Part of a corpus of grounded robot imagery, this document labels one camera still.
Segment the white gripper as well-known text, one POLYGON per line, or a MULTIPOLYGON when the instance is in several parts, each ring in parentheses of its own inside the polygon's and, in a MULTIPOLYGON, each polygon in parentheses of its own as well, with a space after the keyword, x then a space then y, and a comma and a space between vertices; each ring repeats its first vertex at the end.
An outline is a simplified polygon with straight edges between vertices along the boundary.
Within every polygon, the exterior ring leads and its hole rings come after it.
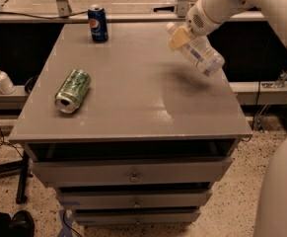
POLYGON ((198 0, 187 12, 186 26, 167 25, 171 35, 168 47, 175 51, 191 41, 190 31, 197 37, 208 36, 234 15, 252 7, 246 0, 198 0))

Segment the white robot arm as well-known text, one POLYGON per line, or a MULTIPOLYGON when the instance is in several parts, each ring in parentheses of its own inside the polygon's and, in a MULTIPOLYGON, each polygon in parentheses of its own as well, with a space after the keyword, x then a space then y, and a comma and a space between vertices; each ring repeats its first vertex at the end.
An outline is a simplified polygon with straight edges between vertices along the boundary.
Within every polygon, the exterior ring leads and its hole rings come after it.
MULTIPOLYGON (((287 48, 287 0, 198 0, 187 12, 185 25, 167 26, 172 50, 196 37, 207 36, 232 16, 259 9, 287 48)), ((253 237, 287 237, 287 138, 271 157, 261 186, 253 237)))

